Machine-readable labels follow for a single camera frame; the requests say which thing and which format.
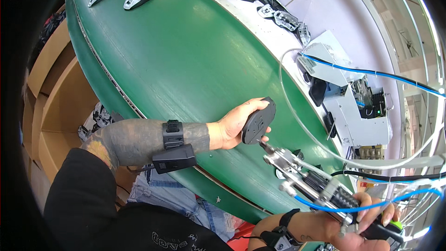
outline green conveyor belt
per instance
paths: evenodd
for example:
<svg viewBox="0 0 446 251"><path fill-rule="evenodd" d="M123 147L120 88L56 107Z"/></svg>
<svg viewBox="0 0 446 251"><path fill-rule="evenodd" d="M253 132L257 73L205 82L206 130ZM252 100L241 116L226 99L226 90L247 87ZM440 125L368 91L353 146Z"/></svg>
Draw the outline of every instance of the green conveyor belt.
<svg viewBox="0 0 446 251"><path fill-rule="evenodd" d="M124 0L103 0L92 8L87 7L88 1L74 0L73 6L88 39L117 84L147 118L212 122L249 98L270 96L277 107L270 143L302 149L306 162L322 165L327 172L342 168L341 162L329 158L293 118L279 83L277 60L214 1L151 0L132 11L123 9ZM99 72L97 62L92 69L94 57L87 53L79 27L75 30L75 13L69 10L67 7L72 43L93 90L108 110L135 117L123 107L126 102ZM325 142L326 131L307 100L286 74L284 82L299 116ZM335 150L331 142L326 145ZM239 145L229 151L198 154L197 159L210 175L266 210L308 210L278 190L281 181L263 155L258 146ZM191 169L171 176L198 194L202 185L197 174ZM347 179L340 180L348 185ZM232 212L227 209L228 200L220 199L216 205Z"/></svg>

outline printed label on machine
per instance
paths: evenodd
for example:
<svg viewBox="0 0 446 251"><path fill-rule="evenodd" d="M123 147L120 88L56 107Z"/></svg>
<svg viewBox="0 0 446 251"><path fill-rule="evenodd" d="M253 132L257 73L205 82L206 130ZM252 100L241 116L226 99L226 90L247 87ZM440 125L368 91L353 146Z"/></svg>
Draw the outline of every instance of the printed label on machine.
<svg viewBox="0 0 446 251"><path fill-rule="evenodd" d="M313 67L316 66L316 63L313 60L305 58L303 56L298 56L298 60L310 75L315 73Z"/></svg>

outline person's left hand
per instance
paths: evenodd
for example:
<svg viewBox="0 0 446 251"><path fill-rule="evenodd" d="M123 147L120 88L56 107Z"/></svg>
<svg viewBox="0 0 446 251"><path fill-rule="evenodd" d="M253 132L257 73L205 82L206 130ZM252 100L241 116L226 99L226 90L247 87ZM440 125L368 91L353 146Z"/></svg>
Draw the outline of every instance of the person's left hand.
<svg viewBox="0 0 446 251"><path fill-rule="evenodd" d="M231 149L242 142L241 131L248 116L258 109L265 109L269 102L262 101L263 98L254 98L235 107L227 113L221 120L213 123L207 123L209 129L209 149ZM266 142L269 138L263 136L262 141Z"/></svg>
<svg viewBox="0 0 446 251"><path fill-rule="evenodd" d="M361 207L368 206L375 203L380 203L381 200L377 198L371 198L365 192L359 192L354 194L353 197L360 201ZM362 233L365 231L370 224L376 219L381 207L376 207L373 209L367 209L360 211L358 213L359 231ZM390 220L399 221L401 212L393 204L389 204L383 212L381 223L387 226ZM388 251L390 250L389 244L385 240L366 240L364 237L356 233L347 233L343 238L338 236L340 231L339 222L334 220L331 216L326 214L325 220L325 231L329 233L329 242L333 244L334 247L341 251Z"/></svg>

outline forearm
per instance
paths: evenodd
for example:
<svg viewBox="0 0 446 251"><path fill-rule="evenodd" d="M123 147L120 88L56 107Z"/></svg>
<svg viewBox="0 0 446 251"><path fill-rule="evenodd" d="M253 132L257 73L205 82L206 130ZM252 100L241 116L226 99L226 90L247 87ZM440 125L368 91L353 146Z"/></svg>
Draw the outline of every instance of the forearm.
<svg viewBox="0 0 446 251"><path fill-rule="evenodd" d="M128 119L96 131L81 146L102 159L115 173L118 166L142 166L152 162L152 156L164 150L162 124L152 119ZM192 144L195 153L208 151L209 123L183 123L184 143Z"/></svg>
<svg viewBox="0 0 446 251"><path fill-rule="evenodd" d="M283 214L271 215L261 220L253 230L251 236L258 236L263 231L272 231L275 227L279 226L279 221ZM324 231L324 223L327 214L312 213L312 212L298 212L293 215L289 224L288 231L299 242L307 241L328 241L328 235ZM255 250L257 248L266 246L266 244L257 238L251 238L249 240L248 251Z"/></svg>

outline black wrist-mounted device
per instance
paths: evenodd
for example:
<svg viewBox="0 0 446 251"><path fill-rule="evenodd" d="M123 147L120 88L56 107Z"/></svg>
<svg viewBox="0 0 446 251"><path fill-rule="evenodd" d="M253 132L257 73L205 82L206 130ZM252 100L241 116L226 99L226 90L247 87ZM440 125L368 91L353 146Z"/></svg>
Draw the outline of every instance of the black wrist-mounted device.
<svg viewBox="0 0 446 251"><path fill-rule="evenodd" d="M294 214L298 213L300 209L293 209L285 213L280 221L279 226L274 228L271 232L263 231L260 234L262 240L274 251L285 251L285 250L297 250L304 243L298 242L293 235L288 231L288 224Z"/></svg>
<svg viewBox="0 0 446 251"><path fill-rule="evenodd" d="M165 151L152 157L157 173L166 173L197 164L190 143L184 144L183 125L178 120L163 123L163 141Z"/></svg>

